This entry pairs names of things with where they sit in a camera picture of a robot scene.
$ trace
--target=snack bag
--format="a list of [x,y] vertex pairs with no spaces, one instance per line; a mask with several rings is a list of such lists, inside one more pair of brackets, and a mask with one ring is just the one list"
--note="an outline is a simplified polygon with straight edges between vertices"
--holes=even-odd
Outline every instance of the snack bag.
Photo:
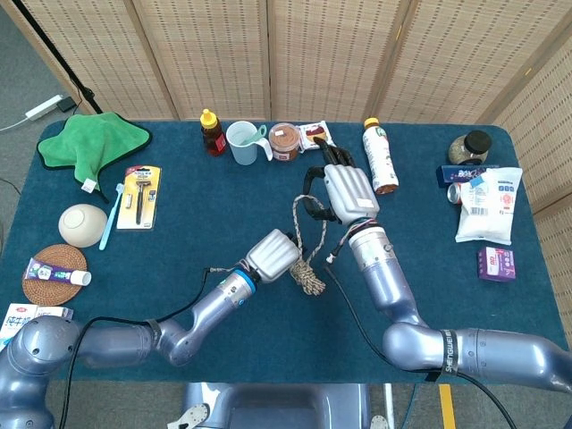
[[463,205],[458,223],[457,243],[489,240],[510,245],[510,232],[522,169],[489,168],[460,185]]

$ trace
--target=yellow tape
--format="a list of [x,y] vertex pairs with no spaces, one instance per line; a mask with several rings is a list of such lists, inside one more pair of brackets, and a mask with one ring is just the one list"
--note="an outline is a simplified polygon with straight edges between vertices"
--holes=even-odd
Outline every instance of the yellow tape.
[[444,429],[455,429],[455,413],[453,412],[453,397],[450,394],[448,384],[439,384],[439,396],[441,397],[441,411],[443,413]]

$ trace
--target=rattan coaster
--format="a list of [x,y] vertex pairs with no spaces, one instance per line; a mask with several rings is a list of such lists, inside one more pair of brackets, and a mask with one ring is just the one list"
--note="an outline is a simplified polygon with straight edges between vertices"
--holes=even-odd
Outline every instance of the rattan coaster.
[[[88,270],[88,263],[83,254],[67,244],[55,244],[45,248],[34,259],[69,268],[72,270]],[[23,280],[22,288],[29,301],[39,306],[59,306],[75,297],[81,286],[60,282],[47,282],[45,280]]]

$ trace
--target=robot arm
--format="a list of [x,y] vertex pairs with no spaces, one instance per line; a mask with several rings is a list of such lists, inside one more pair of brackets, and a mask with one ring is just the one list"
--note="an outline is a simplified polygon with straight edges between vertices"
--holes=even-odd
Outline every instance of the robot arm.
[[[374,219],[379,206],[364,173],[335,154],[324,155],[324,159],[329,164],[323,176],[316,177],[324,178],[331,200],[329,220],[352,227],[363,223],[363,218]],[[310,188],[308,174],[305,193]],[[326,218],[324,213],[308,213],[315,219]],[[383,353],[396,367],[441,369],[446,374],[461,372],[495,382],[572,393],[572,354],[551,341],[515,332],[429,328],[417,311],[393,247],[377,223],[352,230],[349,245],[375,308],[394,323],[383,336]]]
[[[273,230],[247,254],[241,264],[190,310],[190,330],[175,320],[146,325],[90,327],[78,357],[90,367],[134,366],[153,350],[175,366],[185,365],[203,339],[257,289],[273,282],[299,257],[298,247]],[[28,322],[0,352],[0,427],[20,429],[53,427],[45,404],[50,375],[72,356],[81,326],[61,317],[43,316]]]

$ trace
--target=gray floor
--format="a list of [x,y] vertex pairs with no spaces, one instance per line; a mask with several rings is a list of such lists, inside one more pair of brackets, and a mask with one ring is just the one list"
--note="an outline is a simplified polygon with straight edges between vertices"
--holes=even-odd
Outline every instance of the gray floor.
[[[26,111],[55,94],[63,94],[62,88],[13,26],[4,10],[0,9],[0,128],[19,121]],[[55,111],[38,121],[0,132],[0,177],[21,188],[40,132],[50,122],[65,117],[67,114]],[[10,186],[0,183],[0,196],[0,222],[7,234],[18,195]],[[0,308],[0,313],[3,314],[4,311],[5,308]],[[394,385],[393,389],[396,422],[400,427],[412,386],[400,384]],[[372,389],[374,412],[377,414],[383,414],[380,390]],[[505,404],[519,428],[561,428],[572,414],[572,398],[564,394],[513,386],[493,386],[492,390]],[[507,427],[494,405],[476,388],[454,386],[452,391],[458,428]],[[47,404],[56,418],[59,417],[62,395],[62,383],[52,383]],[[181,398],[182,383],[76,382],[72,389],[67,427],[166,427],[166,422],[178,418]],[[437,386],[421,386],[408,427],[442,427]]]

